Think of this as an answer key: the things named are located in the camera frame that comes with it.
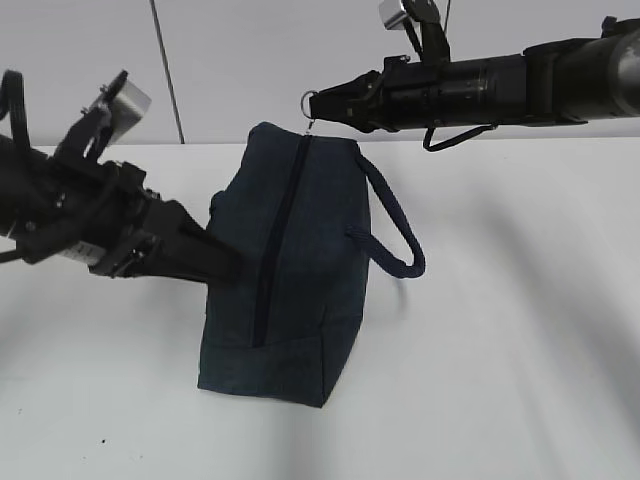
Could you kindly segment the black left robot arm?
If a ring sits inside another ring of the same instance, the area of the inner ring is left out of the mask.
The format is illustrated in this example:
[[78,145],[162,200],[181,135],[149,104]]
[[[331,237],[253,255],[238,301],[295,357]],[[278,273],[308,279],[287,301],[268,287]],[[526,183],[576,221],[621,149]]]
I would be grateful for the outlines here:
[[146,173],[60,149],[19,153],[1,140],[1,234],[15,243],[4,262],[54,256],[109,278],[167,277],[229,285],[240,276],[234,248],[203,229],[175,200],[145,188]]

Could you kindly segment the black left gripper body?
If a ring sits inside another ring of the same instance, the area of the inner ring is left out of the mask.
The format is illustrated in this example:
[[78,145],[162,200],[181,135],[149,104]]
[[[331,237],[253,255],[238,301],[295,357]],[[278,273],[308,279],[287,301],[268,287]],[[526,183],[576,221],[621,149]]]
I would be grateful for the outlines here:
[[110,278],[144,275],[161,239],[177,237],[177,201],[144,188],[130,163],[33,157],[19,163],[19,258],[35,265],[56,255]]

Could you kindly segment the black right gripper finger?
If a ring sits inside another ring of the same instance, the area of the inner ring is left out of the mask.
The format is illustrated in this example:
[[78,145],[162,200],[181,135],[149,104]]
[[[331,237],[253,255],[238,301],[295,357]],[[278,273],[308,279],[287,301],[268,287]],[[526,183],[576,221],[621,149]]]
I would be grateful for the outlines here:
[[380,77],[380,72],[367,72],[354,80],[312,94],[309,99],[311,117],[317,120],[346,118],[350,103],[364,98]]
[[383,130],[388,133],[399,132],[399,128],[381,115],[379,111],[369,108],[359,108],[353,105],[332,112],[329,115],[329,120],[350,126],[366,134],[373,133],[376,130]]

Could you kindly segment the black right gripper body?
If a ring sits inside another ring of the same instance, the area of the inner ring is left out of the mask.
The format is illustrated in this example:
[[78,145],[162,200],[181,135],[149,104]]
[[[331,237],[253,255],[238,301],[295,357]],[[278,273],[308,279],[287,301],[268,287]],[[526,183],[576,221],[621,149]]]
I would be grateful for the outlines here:
[[403,57],[387,57],[382,83],[373,97],[370,122],[402,130],[485,123],[485,68],[475,61],[426,67]]

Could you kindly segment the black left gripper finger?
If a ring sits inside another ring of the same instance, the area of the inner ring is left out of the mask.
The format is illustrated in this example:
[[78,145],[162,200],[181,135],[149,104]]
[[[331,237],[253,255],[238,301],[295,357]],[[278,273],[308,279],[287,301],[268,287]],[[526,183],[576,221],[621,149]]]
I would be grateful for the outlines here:
[[177,212],[177,236],[191,238],[203,246],[203,267],[209,280],[237,280],[243,262],[240,253],[203,229],[181,203],[177,203]]
[[188,237],[161,239],[144,260],[144,275],[207,283],[203,246]]

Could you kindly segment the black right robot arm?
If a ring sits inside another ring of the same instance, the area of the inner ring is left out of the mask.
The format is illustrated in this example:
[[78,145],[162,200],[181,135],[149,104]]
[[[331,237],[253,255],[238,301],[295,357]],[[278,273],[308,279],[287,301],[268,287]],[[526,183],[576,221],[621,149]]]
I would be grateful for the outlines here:
[[608,16],[598,38],[535,45],[520,54],[453,61],[443,28],[422,23],[419,59],[313,94],[312,118],[362,133],[422,130],[435,152],[500,126],[585,125],[639,114],[639,21]]

